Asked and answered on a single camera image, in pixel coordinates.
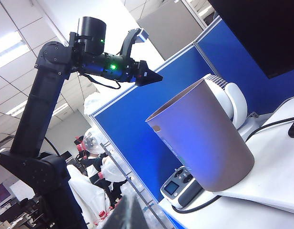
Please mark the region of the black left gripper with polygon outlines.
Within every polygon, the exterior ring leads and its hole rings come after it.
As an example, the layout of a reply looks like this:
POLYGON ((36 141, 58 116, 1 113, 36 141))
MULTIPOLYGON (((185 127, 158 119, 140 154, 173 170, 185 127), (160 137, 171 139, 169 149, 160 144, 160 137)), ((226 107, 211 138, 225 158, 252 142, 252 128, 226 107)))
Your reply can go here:
POLYGON ((124 61, 124 82, 145 86, 147 83, 156 83, 162 80, 161 75, 148 68, 146 61, 136 62, 133 59, 124 61))

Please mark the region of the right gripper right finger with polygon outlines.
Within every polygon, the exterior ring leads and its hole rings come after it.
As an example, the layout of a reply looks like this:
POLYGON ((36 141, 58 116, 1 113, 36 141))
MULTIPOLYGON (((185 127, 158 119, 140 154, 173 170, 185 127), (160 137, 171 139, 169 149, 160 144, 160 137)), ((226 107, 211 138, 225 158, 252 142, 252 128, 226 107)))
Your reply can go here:
POLYGON ((148 229, 149 228, 136 195, 132 197, 131 228, 132 229, 148 229))

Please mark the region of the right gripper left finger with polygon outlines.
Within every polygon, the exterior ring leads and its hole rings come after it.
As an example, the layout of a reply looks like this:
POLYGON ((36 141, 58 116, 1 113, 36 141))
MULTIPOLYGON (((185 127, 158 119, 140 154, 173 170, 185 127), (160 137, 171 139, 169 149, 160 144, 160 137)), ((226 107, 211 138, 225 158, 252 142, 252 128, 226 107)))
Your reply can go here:
POLYGON ((107 229, 130 229, 131 198, 124 196, 106 221, 107 229))

